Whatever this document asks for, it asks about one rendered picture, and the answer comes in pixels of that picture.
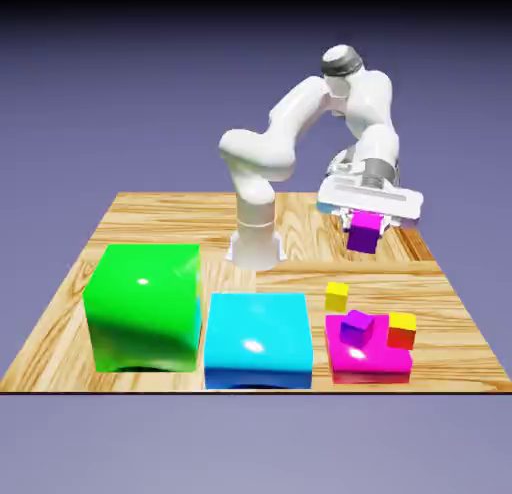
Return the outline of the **small red cube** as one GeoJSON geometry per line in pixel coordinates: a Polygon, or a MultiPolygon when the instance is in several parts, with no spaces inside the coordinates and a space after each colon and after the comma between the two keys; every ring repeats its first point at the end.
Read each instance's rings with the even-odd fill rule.
{"type": "Polygon", "coordinates": [[[412,313],[389,314],[387,345],[391,348],[412,350],[416,337],[416,316],[412,313]]]}

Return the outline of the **small magenta cube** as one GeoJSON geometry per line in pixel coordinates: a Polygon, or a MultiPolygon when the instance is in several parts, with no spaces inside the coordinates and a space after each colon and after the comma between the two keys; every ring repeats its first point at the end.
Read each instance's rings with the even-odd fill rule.
{"type": "Polygon", "coordinates": [[[374,254],[380,239],[382,219],[377,213],[354,211],[348,231],[347,249],[374,254]]]}

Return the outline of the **large magenta box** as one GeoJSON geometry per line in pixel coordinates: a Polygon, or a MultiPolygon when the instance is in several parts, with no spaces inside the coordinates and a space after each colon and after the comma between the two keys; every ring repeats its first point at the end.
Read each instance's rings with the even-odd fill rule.
{"type": "Polygon", "coordinates": [[[387,345],[389,317],[374,315],[372,336],[362,348],[341,340],[343,315],[325,318],[326,347],[335,384],[407,383],[412,369],[411,353],[407,349],[387,345]]]}

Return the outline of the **small purple cube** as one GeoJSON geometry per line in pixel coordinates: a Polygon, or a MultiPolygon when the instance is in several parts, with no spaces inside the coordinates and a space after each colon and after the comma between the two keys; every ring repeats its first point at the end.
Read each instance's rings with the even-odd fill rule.
{"type": "Polygon", "coordinates": [[[351,310],[341,319],[340,340],[347,345],[363,348],[373,333],[374,316],[351,310]]]}

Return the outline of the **small yellow cube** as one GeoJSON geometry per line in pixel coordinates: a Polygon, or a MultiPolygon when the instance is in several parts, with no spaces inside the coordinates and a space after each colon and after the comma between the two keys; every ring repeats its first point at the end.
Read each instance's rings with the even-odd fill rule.
{"type": "Polygon", "coordinates": [[[344,313],[346,311],[349,285],[330,281],[325,291],[325,310],[344,313]]]}

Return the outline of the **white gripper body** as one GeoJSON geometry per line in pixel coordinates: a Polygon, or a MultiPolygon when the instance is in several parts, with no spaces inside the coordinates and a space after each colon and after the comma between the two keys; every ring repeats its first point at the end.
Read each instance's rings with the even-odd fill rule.
{"type": "Polygon", "coordinates": [[[378,213],[395,223],[415,223],[424,201],[420,192],[396,187],[389,182],[383,188],[361,185],[361,176],[330,175],[317,193],[317,208],[326,214],[342,210],[378,213]]]}

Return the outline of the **large green box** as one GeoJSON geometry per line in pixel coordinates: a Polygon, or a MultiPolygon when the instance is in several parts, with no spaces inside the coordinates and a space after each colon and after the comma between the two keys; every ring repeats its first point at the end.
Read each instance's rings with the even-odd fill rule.
{"type": "Polygon", "coordinates": [[[107,246],[83,291],[96,370],[194,371],[201,295],[199,245],[107,246]]]}

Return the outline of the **large cyan box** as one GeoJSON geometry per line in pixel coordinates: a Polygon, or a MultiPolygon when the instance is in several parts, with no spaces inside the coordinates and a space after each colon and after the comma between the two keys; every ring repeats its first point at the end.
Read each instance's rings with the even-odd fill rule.
{"type": "Polygon", "coordinates": [[[312,370],[304,294],[211,296],[204,344],[207,389],[308,389],[312,370]]]}

